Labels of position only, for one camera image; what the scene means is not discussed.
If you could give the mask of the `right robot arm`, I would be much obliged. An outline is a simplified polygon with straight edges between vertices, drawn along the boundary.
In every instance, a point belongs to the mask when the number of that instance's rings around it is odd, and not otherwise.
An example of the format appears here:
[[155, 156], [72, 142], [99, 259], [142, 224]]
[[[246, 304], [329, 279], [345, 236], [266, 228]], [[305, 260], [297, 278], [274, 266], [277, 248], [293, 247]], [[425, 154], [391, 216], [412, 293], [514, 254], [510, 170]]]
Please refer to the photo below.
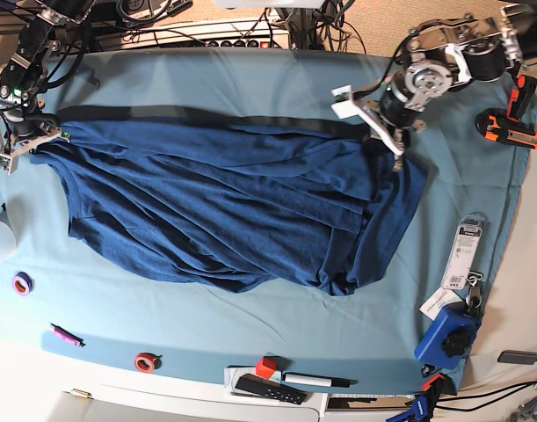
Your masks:
[[[41, 10], [21, 30], [15, 53], [0, 66], [0, 173], [12, 174], [21, 156], [44, 143], [70, 140], [57, 116], [42, 112], [45, 103], [39, 95], [61, 86], [76, 73], [91, 36], [91, 25], [84, 21], [94, 4], [41, 1]], [[80, 51], [68, 72], [53, 81], [48, 61], [62, 45], [55, 31], [69, 24], [79, 27]]]

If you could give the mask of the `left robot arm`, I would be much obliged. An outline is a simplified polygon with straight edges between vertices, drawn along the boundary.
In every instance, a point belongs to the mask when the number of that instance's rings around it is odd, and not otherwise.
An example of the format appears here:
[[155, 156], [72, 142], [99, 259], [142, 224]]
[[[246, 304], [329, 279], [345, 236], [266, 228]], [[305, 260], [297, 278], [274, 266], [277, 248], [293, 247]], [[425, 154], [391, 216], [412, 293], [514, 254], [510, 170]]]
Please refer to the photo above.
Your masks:
[[474, 81], [493, 82], [523, 61], [517, 29], [508, 17], [433, 19], [412, 29], [373, 85], [333, 90], [339, 119], [361, 118], [403, 167], [404, 132], [420, 127], [419, 115], [437, 98]]

